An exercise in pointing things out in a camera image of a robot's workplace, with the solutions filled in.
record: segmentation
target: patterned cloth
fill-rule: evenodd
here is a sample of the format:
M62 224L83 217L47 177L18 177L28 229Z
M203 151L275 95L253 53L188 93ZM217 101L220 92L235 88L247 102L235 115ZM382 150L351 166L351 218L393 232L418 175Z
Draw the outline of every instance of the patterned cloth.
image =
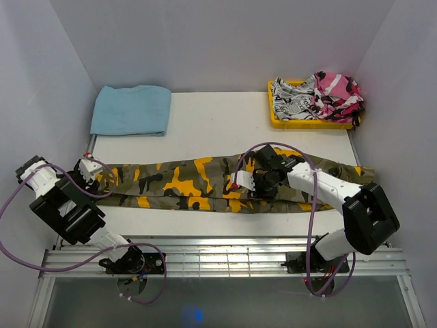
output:
M278 154L298 153L275 148ZM252 172L259 168L254 152L245 159L242 169ZM231 173L241 155L206 157L189 161L174 161L145 165L110 165L117 176L117 186L111 197L99 205L173 210L207 210L234 213L301 213L311 210L307 193L279 187L277 200L253 200L246 189L231 188ZM373 181L373 170L353 167L328 159L311 156L317 168L342 180L366 185ZM106 170L98 176L100 190L107 192L113 178ZM317 210L330 209L318 203Z
M352 77L335 73L315 74L311 109L320 120L359 125L358 115L364 111L361 89Z
M274 114L279 120L325 120L359 125L364 111L361 89L352 77L317 72L295 87L279 77L271 85Z

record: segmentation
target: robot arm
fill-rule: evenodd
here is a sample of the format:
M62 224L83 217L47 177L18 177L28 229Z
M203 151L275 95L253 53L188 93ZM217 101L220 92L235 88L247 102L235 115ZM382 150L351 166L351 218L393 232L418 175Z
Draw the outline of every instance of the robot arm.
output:
M318 172L318 199L343 215L344 229L325 235L315 250L326 261L357 251L370 255L399 229L399 221L382 187L361 186ZM308 163L287 173L291 188L313 195L314 177Z
M46 163L42 157L33 157L16 170L18 181L22 182ZM96 174L101 171L100 164L81 159L68 173L80 188L95 193L98 189ZM142 251L134 246L116 249L115 246L129 244L130 241L109 231L103 220L104 213L64 175L58 175L51 167L44 167L38 169L27 186L36 194L30 209L70 244L80 242L99 249L114 247L106 253L108 258L99 262L107 273L137 273L144 268Z
M253 197L274 198L279 185L314 195L314 171L301 157L284 158L271 146L258 150L254 157L262 173L255 171L252 181L245 185L237 182L252 190ZM399 221L378 184L361 186L324 172L317 172L317 177L317 198L338 210L344 221L344 229L325 234L312 244L311 258L317 267L355 251L370 255L399 229Z

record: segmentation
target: clothing pile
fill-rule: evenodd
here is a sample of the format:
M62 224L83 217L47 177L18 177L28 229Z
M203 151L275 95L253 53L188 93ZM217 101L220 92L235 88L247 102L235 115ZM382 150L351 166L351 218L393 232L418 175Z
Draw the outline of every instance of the clothing pile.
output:
M273 111L281 121L325 120L359 126L364 111L361 89L352 78L317 72L295 87L280 79L271 85Z

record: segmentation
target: camouflage pants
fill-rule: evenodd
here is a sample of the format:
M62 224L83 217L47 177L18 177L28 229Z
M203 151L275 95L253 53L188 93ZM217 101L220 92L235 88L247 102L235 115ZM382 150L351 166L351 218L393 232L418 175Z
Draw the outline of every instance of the camouflage pants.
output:
M275 148L278 154L289 156L298 153ZM301 213L311 210L312 197L307 193L279 187L276 200L254 200L246 189L231 188L231 173L241 155L205 157L189 161L158 164L110 165L117 176L117 186L111 197L99 205L171 210L210 210L234 213ZM366 185L373 181L373 170L339 164L328 159L311 156L314 165L342 180ZM243 161L242 169L252 172L259 168L253 153ZM98 176L100 190L108 192L114 179L105 170ZM318 202L318 210L330 206Z

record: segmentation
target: cable clip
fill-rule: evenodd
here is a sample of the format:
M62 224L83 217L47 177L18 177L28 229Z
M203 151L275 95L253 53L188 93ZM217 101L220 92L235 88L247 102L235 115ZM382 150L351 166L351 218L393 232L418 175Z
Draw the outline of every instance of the cable clip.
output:
M323 170L322 169L310 169L309 170L309 174L311 175L311 176L313 176L314 175L314 173L319 173L319 172L323 172Z

